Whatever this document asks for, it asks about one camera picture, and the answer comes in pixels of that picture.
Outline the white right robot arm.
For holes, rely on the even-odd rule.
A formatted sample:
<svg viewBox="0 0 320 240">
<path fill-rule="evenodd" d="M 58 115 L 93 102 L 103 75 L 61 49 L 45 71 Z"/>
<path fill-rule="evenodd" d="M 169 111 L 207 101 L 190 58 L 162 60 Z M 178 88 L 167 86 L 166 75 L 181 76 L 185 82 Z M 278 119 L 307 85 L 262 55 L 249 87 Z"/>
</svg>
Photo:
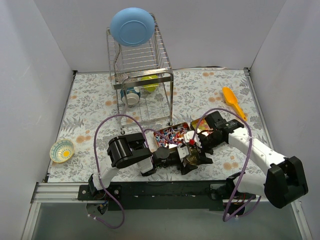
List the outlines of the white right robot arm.
<svg viewBox="0 0 320 240">
<path fill-rule="evenodd" d="M 232 199 L 243 193 L 262 196 L 281 209 L 309 192 L 302 161 L 296 156 L 280 154 L 256 138 L 237 119 L 225 120 L 218 111 L 191 122 L 195 138 L 204 150 L 226 143 L 246 155 L 263 172 L 263 176 L 236 173 L 226 180 L 225 190 Z"/>
</svg>

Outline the square tin of star candies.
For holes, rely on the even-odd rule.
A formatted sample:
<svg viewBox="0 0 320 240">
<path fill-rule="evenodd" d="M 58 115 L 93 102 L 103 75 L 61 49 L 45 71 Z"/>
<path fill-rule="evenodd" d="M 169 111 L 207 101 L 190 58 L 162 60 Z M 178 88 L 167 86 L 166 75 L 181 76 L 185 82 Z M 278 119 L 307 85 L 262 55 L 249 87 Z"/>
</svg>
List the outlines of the square tin of star candies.
<svg viewBox="0 0 320 240">
<path fill-rule="evenodd" d="M 194 138 L 205 138 L 214 131 L 211 127 L 209 127 L 207 121 L 204 118 L 202 120 L 198 118 L 190 122 L 190 130 L 193 131 L 193 133 L 190 135 L 191 138 L 195 133 L 195 128 L 197 127 L 197 125 L 199 126 L 196 130 L 197 134 Z"/>
</svg>

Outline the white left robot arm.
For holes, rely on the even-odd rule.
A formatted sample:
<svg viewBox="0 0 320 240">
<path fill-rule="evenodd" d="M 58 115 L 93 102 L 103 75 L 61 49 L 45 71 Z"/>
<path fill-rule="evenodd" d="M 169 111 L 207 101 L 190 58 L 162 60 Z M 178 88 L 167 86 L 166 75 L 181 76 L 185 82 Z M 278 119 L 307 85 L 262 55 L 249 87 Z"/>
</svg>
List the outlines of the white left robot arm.
<svg viewBox="0 0 320 240">
<path fill-rule="evenodd" d="M 89 194 L 95 200 L 106 196 L 106 189 L 120 169 L 137 165 L 142 176 L 147 177 L 157 172 L 157 168 L 177 166 L 182 175 L 197 169 L 200 152 L 197 145 L 188 146 L 179 143 L 175 147 L 160 146 L 156 151 L 146 145 L 141 133 L 118 136 L 108 143 L 107 156 L 111 161 L 111 168 L 98 167 L 98 172 L 92 174 L 88 180 Z"/>
</svg>

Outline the gold round jar lid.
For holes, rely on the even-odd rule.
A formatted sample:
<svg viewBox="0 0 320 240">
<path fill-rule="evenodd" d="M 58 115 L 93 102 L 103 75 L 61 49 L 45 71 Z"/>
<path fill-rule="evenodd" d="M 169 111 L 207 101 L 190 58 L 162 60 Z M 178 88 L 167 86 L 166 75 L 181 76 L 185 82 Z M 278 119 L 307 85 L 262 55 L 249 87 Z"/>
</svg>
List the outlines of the gold round jar lid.
<svg viewBox="0 0 320 240">
<path fill-rule="evenodd" d="M 200 164 L 199 153 L 196 148 L 188 148 L 188 155 L 184 158 L 191 165 L 198 166 Z"/>
</svg>

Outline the gold tin of small items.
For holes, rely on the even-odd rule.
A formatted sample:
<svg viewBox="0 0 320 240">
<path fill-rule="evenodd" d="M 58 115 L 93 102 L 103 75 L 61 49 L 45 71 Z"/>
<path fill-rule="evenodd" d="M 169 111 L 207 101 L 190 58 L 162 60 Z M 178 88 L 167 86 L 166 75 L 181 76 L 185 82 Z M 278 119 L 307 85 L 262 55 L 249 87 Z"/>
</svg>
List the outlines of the gold tin of small items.
<svg viewBox="0 0 320 240">
<path fill-rule="evenodd" d="M 158 147 L 174 148 L 184 142 L 184 135 L 190 130 L 187 122 L 172 125 L 153 133 Z"/>
</svg>

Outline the yellow plastic scoop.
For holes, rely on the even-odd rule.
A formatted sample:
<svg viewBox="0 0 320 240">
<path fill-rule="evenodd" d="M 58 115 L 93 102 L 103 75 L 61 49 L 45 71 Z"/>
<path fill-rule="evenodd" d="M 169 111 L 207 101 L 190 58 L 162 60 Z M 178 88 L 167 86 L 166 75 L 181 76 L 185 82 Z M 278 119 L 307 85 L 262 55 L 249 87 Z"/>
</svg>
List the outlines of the yellow plastic scoop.
<svg viewBox="0 0 320 240">
<path fill-rule="evenodd" d="M 241 107 L 239 106 L 238 99 L 235 94 L 229 87 L 223 87 L 222 93 L 225 99 L 225 102 L 228 106 L 232 107 L 235 112 L 244 120 L 247 121 L 247 117 Z"/>
</svg>

